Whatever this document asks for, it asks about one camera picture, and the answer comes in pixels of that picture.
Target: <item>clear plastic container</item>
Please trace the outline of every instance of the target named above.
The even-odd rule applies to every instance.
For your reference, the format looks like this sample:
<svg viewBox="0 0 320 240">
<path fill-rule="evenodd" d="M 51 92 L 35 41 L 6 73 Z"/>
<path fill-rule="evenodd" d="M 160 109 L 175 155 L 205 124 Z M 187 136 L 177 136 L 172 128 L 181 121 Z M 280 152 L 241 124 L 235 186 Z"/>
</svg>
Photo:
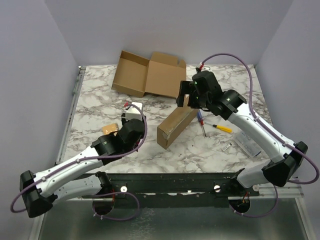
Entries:
<svg viewBox="0 0 320 240">
<path fill-rule="evenodd" d="M 258 156 L 262 149 L 252 140 L 244 131 L 234 135 L 233 140 L 243 149 L 243 151 L 251 158 Z"/>
</svg>

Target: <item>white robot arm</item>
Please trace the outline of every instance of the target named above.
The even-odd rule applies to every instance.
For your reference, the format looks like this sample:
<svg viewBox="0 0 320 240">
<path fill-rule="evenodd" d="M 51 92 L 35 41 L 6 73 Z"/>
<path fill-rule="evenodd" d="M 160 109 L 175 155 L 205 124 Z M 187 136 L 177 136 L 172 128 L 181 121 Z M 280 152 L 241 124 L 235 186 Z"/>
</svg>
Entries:
<svg viewBox="0 0 320 240">
<path fill-rule="evenodd" d="M 248 134 L 270 157 L 269 163 L 237 172 L 234 177 L 235 188 L 239 184 L 249 188 L 269 182 L 283 187 L 300 166 L 303 157 L 288 146 L 294 146 L 304 154 L 308 150 L 307 145 L 303 142 L 294 143 L 256 112 L 252 113 L 246 99 L 235 90 L 222 91 L 213 72 L 198 70 L 192 81 L 182 81 L 176 100 L 178 107 L 183 106 L 185 95 L 189 95 L 188 106 L 212 112 L 230 121 Z"/>
<path fill-rule="evenodd" d="M 78 155 L 50 169 L 33 174 L 25 171 L 20 175 L 20 195 L 23 198 L 30 218 L 37 217 L 54 204 L 79 196 L 96 195 L 102 189 L 112 185 L 105 172 L 97 172 L 90 177 L 80 178 L 86 172 L 107 165 L 129 155 L 143 144 L 147 135 L 146 117 L 143 115 L 143 105 L 138 102 L 129 104 L 122 114 L 122 128 L 114 135 L 100 136 Z"/>
</svg>

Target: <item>marble countertop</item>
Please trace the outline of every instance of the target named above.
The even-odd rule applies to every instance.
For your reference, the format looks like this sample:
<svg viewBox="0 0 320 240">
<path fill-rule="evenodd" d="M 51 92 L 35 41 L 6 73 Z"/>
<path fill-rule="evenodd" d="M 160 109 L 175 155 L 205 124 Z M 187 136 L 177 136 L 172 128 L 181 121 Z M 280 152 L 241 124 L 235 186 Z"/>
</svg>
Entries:
<svg viewBox="0 0 320 240">
<path fill-rule="evenodd" d="M 249 76 L 241 65 L 206 65 L 214 72 L 223 90 L 235 89 L 249 99 Z M 268 109 L 253 65 L 253 108 L 269 123 Z M 103 134 L 102 127 L 117 123 L 121 127 L 121 113 L 125 101 L 144 104 L 148 133 L 144 145 L 120 160 L 103 166 L 99 171 L 108 173 L 218 173 L 236 172 L 244 167 L 252 167 L 268 159 L 262 151 L 257 157 L 249 158 L 233 142 L 239 128 L 219 116 L 203 112 L 207 138 L 204 138 L 200 124 L 195 118 L 191 124 L 167 149 L 156 142 L 157 126 L 176 108 L 173 98 L 146 94 L 143 98 L 128 96 L 111 90 L 116 65 L 88 66 L 75 109 L 71 132 L 67 141 L 63 161 L 82 152 Z M 186 68 L 187 79 L 196 73 L 195 66 Z M 229 134 L 211 125 L 232 128 Z M 232 143 L 226 151 L 222 148 Z"/>
</svg>

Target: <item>brown cardboard box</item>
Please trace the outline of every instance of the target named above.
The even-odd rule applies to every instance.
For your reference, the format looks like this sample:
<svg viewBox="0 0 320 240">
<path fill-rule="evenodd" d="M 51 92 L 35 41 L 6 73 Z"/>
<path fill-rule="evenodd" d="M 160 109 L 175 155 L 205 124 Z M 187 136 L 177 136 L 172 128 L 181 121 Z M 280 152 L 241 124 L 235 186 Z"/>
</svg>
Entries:
<svg viewBox="0 0 320 240">
<path fill-rule="evenodd" d="M 156 142 L 164 149 L 167 149 L 196 117 L 198 109 L 191 109 L 187 104 L 188 98 L 184 100 L 183 107 L 177 107 L 173 110 L 157 127 Z"/>
<path fill-rule="evenodd" d="M 139 98 L 145 93 L 176 98 L 186 77 L 186 62 L 176 56 L 155 51 L 149 60 L 122 51 L 112 89 Z"/>
</svg>

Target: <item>white wall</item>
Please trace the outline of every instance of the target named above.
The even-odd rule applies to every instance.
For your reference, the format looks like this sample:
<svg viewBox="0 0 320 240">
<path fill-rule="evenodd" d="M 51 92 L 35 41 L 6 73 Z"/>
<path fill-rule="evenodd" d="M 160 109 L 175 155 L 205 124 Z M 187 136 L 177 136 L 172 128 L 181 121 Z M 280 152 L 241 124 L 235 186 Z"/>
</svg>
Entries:
<svg viewBox="0 0 320 240">
<path fill-rule="evenodd" d="M 121 49 L 144 57 L 161 51 L 191 64 L 228 52 L 257 64 L 292 1 L 45 0 L 80 65 L 116 64 Z"/>
<path fill-rule="evenodd" d="M 9 207 L 20 174 L 53 166 L 78 66 L 43 0 L 0 3 L 0 238 L 24 240 L 33 220 Z M 17 209 L 23 207 L 20 200 Z"/>
<path fill-rule="evenodd" d="M 320 1 L 295 0 L 256 67 L 276 128 L 304 141 L 320 167 Z M 311 180 L 315 171 L 304 161 L 297 172 Z M 320 239 L 320 181 L 303 186 L 308 213 Z"/>
</svg>

